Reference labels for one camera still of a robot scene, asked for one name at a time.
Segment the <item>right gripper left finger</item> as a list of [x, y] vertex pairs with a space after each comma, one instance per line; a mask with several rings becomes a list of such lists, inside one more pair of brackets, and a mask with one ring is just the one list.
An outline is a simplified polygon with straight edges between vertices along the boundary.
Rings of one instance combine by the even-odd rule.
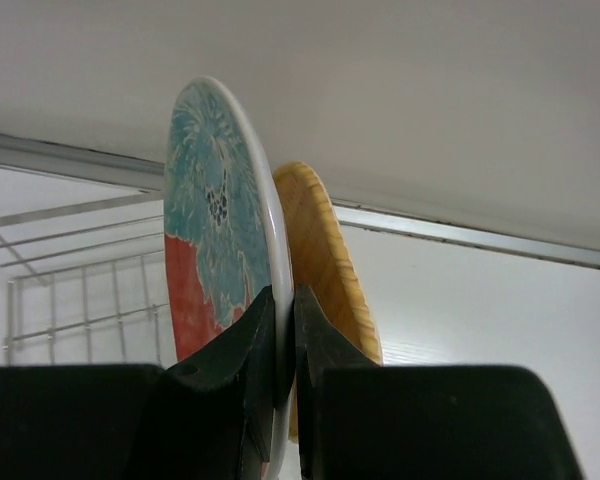
[[275, 411], [275, 301], [261, 290], [242, 317], [167, 370], [187, 463], [269, 463]]

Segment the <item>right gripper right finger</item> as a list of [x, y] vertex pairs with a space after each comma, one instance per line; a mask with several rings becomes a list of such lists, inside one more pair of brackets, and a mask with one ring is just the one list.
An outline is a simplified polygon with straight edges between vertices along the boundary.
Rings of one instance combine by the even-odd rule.
[[313, 290], [301, 285], [294, 300], [297, 428], [303, 475], [322, 475], [331, 440], [350, 444], [364, 411], [354, 398], [355, 375], [370, 360], [327, 318]]

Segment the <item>orange woven square plate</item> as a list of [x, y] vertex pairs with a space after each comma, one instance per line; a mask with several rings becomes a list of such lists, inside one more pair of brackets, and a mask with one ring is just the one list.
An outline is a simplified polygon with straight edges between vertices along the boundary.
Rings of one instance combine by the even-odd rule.
[[285, 220], [293, 285], [309, 286], [327, 320], [381, 366], [377, 325], [325, 185], [302, 162], [278, 167], [273, 178]]

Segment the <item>red and teal plate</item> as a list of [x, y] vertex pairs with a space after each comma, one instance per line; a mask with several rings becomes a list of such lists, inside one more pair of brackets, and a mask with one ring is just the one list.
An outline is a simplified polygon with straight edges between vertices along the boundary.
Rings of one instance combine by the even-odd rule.
[[274, 479], [285, 456], [294, 363], [294, 287], [264, 148], [233, 93], [211, 77], [179, 94], [169, 130], [164, 247], [178, 363], [235, 324], [262, 289], [275, 301], [275, 411], [269, 463], [201, 463], [203, 479]]

